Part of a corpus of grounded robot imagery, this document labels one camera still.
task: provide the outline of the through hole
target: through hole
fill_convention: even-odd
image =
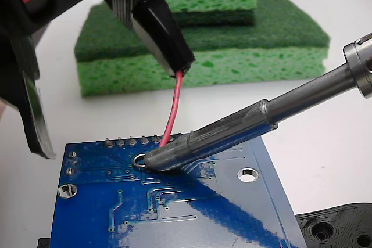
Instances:
[[[332,237],[333,227],[325,222],[320,222],[312,228],[312,234],[320,241],[325,241]]]
[[[254,182],[258,179],[258,172],[254,168],[242,168],[238,171],[238,178],[242,182]]]
[[[361,235],[360,237],[358,237],[357,242],[360,247],[369,247],[372,240],[369,235]]]
[[[70,199],[77,194],[77,187],[73,184],[64,184],[58,187],[57,195],[62,199]]]

